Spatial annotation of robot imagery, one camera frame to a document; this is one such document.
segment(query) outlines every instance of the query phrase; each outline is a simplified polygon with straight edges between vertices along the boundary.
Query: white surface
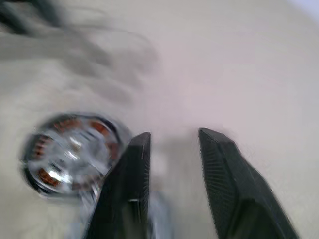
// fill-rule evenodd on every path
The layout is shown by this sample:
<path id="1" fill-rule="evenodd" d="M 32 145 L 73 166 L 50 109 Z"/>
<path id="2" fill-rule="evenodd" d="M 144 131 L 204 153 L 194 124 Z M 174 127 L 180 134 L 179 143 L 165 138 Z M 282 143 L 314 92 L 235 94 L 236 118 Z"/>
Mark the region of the white surface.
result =
<path id="1" fill-rule="evenodd" d="M 177 239 L 217 238 L 198 127 L 235 140 L 301 237 L 318 237 L 319 29 L 312 20 L 283 0 L 67 2 L 103 9 L 104 24 L 139 35 L 86 28 L 105 54 L 72 36 L 0 38 L 1 238 L 45 238 L 48 215 L 72 215 L 38 199 L 16 164 L 25 134 L 64 110 L 106 112 L 136 134 L 152 132 L 152 185 L 169 198 Z"/>

